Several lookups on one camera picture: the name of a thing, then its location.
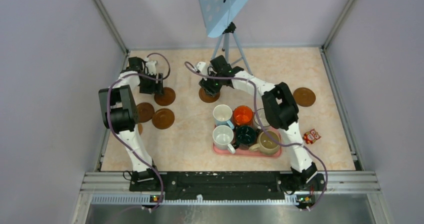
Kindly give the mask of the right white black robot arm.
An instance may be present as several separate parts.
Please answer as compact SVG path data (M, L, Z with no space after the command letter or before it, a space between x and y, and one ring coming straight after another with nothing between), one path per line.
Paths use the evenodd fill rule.
M299 190L307 190L313 184L318 170L305 148L299 126L299 108L289 86L284 82L266 82L239 66L232 67L222 55L210 62L198 62L193 69L201 75L199 84L209 96L215 96L226 86L261 100L266 121L278 130L282 145L289 154L294 186Z

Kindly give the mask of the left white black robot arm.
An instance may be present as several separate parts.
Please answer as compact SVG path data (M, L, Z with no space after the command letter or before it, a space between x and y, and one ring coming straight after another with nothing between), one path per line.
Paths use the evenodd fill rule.
M157 73L157 61L150 58L130 57L128 67L108 88L98 91L102 120L107 129L124 145L131 163L131 181L141 183L147 190L154 191L160 186L160 177L154 162L141 138L138 123L139 112L132 90L143 80L147 86L159 84L163 74Z

